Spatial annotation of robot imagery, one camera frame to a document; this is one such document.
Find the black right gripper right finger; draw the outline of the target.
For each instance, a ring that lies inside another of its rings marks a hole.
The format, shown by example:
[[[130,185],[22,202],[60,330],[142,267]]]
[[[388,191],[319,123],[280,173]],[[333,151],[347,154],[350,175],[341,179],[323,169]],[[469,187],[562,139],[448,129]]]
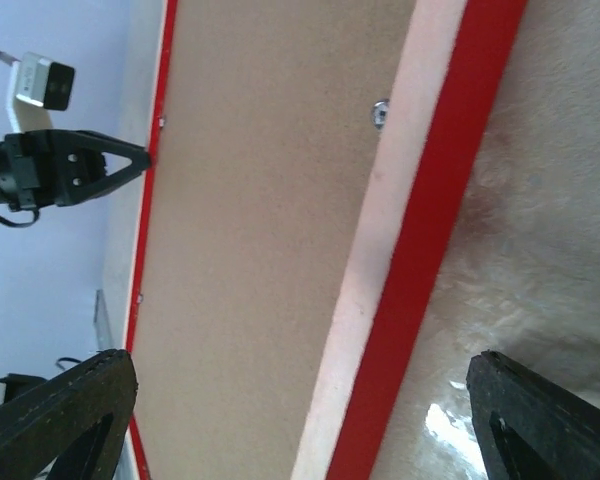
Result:
[[[600,479],[600,409],[497,351],[466,386],[488,478]]]

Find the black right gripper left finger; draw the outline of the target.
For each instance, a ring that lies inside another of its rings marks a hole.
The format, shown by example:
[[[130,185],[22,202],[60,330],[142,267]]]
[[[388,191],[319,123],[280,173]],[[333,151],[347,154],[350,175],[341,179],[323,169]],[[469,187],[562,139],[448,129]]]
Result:
[[[0,479],[111,479],[138,383],[128,351],[102,351],[0,406]]]

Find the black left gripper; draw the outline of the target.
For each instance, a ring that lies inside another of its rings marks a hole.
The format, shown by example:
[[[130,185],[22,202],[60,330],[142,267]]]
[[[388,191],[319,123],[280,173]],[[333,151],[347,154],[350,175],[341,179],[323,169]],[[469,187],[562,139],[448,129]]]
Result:
[[[108,173],[107,154],[129,163]],[[150,166],[143,146],[98,132],[10,134],[0,147],[0,203],[11,208],[78,205],[114,192]]]

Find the brown cardboard backing board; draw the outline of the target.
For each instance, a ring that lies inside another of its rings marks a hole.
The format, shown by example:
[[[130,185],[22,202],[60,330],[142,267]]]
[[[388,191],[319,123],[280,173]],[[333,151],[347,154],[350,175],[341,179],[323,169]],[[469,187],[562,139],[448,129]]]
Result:
[[[177,7],[133,358],[155,479],[287,479],[409,1]]]

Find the red wooden picture frame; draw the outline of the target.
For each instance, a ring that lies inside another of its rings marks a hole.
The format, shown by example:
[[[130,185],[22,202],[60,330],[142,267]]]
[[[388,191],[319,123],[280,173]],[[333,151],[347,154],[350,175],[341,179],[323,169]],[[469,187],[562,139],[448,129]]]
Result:
[[[167,7],[157,161],[180,2]],[[522,1],[409,2],[386,123],[380,131],[371,123],[375,158],[287,479],[371,477],[525,10]],[[131,352],[156,166],[139,223]]]

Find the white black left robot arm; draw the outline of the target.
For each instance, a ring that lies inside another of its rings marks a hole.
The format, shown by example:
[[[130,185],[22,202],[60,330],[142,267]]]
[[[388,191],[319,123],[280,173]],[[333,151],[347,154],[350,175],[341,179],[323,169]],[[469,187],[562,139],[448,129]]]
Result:
[[[0,224],[27,228],[49,206],[108,195],[151,167],[142,146],[98,132],[46,129],[0,141]]]

